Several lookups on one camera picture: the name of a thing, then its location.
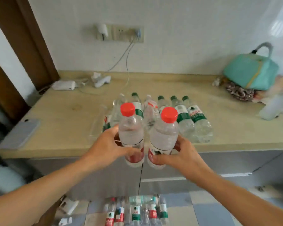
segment green bottle cap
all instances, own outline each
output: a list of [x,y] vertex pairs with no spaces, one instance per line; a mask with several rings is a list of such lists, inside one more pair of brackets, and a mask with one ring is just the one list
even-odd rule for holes
[[186,100],[186,99],[189,99],[189,97],[188,97],[188,96],[183,96],[183,97],[182,97],[182,100],[183,100],[183,101]]

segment socket panel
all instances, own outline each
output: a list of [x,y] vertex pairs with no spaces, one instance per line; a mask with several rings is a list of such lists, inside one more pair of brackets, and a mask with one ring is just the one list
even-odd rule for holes
[[[104,35],[104,41],[123,41],[123,42],[131,42],[133,38],[136,36],[135,31],[141,30],[141,38],[135,39],[137,43],[144,42],[144,27],[140,26],[124,26],[124,25],[113,25],[106,24],[108,36]],[[96,28],[96,39],[103,41],[103,36],[98,32]]]

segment handbag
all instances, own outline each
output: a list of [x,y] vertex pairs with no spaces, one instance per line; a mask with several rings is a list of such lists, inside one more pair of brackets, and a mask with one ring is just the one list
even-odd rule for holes
[[[267,47],[268,57],[256,55],[261,47]],[[268,90],[275,82],[279,65],[271,60],[273,46],[260,44],[249,54],[240,54],[224,69],[223,74],[245,89]]]

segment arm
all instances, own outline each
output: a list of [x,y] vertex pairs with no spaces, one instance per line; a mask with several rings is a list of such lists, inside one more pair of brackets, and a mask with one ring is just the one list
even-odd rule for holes
[[178,169],[187,179],[211,193],[243,225],[283,226],[283,209],[215,174],[187,139],[178,136],[175,149],[179,154],[155,156],[155,163]]
[[78,161],[0,196],[0,226],[31,226],[88,174],[108,166],[120,156],[139,152],[117,146],[114,142],[117,132],[117,126],[106,130]]

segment countertop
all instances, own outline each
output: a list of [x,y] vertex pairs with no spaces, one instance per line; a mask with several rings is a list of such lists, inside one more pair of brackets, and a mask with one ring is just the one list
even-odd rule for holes
[[[63,79],[85,76],[91,72],[60,71]],[[130,98],[137,92],[142,100],[146,94],[157,98],[188,95],[211,122],[214,139],[208,144],[195,144],[198,152],[283,149],[283,115],[272,121],[262,120],[257,114],[260,103],[240,102],[223,87],[211,86],[216,76],[157,73],[109,73],[110,84],[99,89],[86,86],[73,91],[49,89],[25,115],[37,118],[41,124],[27,143],[18,150],[0,149],[7,158],[48,158],[81,156],[91,146],[94,120],[96,129],[102,127],[99,117],[101,104],[108,108],[119,93]]]

